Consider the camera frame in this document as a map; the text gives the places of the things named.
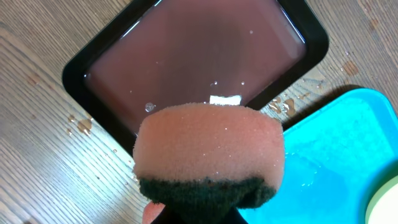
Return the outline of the yellow-green plate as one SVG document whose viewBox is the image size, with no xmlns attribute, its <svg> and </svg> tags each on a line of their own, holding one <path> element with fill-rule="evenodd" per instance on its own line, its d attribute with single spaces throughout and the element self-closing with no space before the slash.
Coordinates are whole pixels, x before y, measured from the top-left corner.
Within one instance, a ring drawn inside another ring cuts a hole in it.
<svg viewBox="0 0 398 224">
<path fill-rule="evenodd" d="M 387 181 L 368 203 L 365 224 L 398 224 L 397 176 Z"/>
</svg>

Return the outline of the green and orange sponge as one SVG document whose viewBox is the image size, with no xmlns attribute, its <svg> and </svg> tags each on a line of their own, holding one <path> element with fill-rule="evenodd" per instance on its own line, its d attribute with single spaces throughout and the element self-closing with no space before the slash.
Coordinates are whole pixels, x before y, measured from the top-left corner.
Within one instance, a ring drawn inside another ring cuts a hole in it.
<svg viewBox="0 0 398 224">
<path fill-rule="evenodd" d="M 280 189 L 283 129 L 243 106 L 172 106 L 142 122 L 133 158 L 148 222 L 242 223 Z"/>
</svg>

